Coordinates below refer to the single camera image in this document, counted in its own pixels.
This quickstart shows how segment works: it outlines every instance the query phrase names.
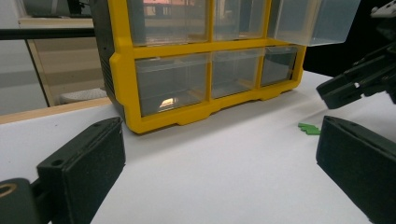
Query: organizer cabinet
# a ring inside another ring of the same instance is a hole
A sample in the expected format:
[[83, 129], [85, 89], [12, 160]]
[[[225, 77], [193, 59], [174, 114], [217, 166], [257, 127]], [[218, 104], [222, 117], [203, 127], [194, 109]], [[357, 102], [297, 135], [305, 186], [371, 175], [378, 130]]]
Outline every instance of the organizer cabinet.
[[267, 38], [271, 0], [96, 0], [107, 94], [144, 133], [298, 86], [305, 47]]

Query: screw hole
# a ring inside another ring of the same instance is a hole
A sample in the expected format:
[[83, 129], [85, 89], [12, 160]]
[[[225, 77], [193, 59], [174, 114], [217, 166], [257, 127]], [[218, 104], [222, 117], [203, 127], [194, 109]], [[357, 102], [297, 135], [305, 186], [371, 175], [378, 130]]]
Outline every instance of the screw hole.
[[12, 193], [17, 188], [16, 184], [4, 184], [0, 186], [0, 198]]
[[52, 165], [52, 166], [59, 166], [59, 165], [61, 165], [63, 162], [64, 162], [63, 160], [53, 161], [53, 162], [51, 163], [51, 165]]

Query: wall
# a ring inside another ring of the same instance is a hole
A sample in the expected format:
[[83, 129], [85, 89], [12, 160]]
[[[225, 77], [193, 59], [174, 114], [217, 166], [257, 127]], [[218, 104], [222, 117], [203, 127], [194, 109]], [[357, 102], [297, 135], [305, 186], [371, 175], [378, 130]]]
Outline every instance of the wall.
[[[16, 29], [15, 0], [0, 1], [0, 29]], [[23, 40], [0, 41], [0, 115], [47, 107]]]

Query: plastic drawer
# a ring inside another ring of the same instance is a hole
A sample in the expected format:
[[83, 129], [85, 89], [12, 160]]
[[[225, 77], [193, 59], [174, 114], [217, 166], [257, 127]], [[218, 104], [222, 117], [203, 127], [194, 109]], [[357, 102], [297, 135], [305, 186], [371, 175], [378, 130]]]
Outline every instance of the plastic drawer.
[[265, 0], [216, 0], [215, 40], [262, 37]]
[[141, 115], [205, 99], [207, 54], [136, 60]]
[[361, 0], [273, 0], [268, 37], [316, 46], [342, 43]]
[[135, 46], [205, 42], [209, 0], [128, 0]]
[[212, 97], [220, 98], [253, 89], [262, 55], [263, 49], [214, 52]]
[[292, 46], [265, 48], [262, 86], [290, 79], [298, 49]]

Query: white table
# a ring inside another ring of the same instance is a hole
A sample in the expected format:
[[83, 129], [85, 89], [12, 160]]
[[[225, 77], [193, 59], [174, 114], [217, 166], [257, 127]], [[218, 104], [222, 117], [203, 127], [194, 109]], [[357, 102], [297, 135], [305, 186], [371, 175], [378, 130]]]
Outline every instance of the white table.
[[[396, 106], [385, 93], [328, 110], [304, 72], [294, 91], [186, 126], [136, 135], [124, 126], [126, 165], [92, 223], [370, 223], [317, 166], [324, 115], [396, 139]], [[113, 105], [0, 125], [0, 180], [37, 178], [35, 166], [89, 125], [116, 117]]]

